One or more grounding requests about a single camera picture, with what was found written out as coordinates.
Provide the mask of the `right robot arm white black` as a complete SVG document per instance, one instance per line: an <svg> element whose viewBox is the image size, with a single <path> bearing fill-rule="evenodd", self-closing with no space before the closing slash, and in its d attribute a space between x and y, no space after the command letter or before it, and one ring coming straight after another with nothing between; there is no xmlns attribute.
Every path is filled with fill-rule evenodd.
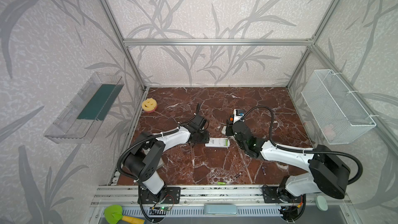
<svg viewBox="0 0 398 224"><path fill-rule="evenodd" d="M241 120L227 120L226 136L233 137L251 158L281 162L305 171L304 174L284 178L279 186L281 195L299 197L323 193L335 199L344 199L347 186L363 174L361 161L351 154L331 151L324 145L297 148L256 138Z"/></svg>

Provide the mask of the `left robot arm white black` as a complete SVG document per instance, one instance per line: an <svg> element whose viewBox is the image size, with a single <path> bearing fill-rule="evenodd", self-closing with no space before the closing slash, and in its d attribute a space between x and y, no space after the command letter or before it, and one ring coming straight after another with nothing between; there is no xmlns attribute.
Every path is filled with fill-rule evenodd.
<svg viewBox="0 0 398 224"><path fill-rule="evenodd" d="M207 144L209 132L205 128L207 119L195 114L191 119L177 123L177 127L157 134L143 132L125 150L117 161L117 171L136 181L150 194L161 197L166 185L157 173L163 153L178 145Z"/></svg>

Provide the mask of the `white remote control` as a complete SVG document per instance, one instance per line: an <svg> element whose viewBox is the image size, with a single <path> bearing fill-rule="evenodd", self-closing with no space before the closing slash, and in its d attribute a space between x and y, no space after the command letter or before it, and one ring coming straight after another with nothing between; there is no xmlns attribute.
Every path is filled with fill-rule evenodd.
<svg viewBox="0 0 398 224"><path fill-rule="evenodd" d="M230 141L225 138L210 138L209 142L206 143L205 146L212 148L228 148L230 147Z"/></svg>

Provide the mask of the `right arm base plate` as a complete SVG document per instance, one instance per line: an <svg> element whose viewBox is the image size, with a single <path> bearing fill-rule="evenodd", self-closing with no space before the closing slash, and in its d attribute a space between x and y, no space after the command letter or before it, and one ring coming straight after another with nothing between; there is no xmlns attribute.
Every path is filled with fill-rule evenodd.
<svg viewBox="0 0 398 224"><path fill-rule="evenodd" d="M302 202L301 197L295 197L285 188L280 189L278 186L263 185L261 191L264 203L299 204Z"/></svg>

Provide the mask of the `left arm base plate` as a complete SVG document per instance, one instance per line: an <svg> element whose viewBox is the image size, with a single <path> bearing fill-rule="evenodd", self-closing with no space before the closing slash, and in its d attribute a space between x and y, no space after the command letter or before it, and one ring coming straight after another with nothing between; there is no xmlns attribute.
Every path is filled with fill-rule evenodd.
<svg viewBox="0 0 398 224"><path fill-rule="evenodd" d="M164 186L159 193L153 194L148 189L138 188L138 203L140 204L178 204L181 196L180 187Z"/></svg>

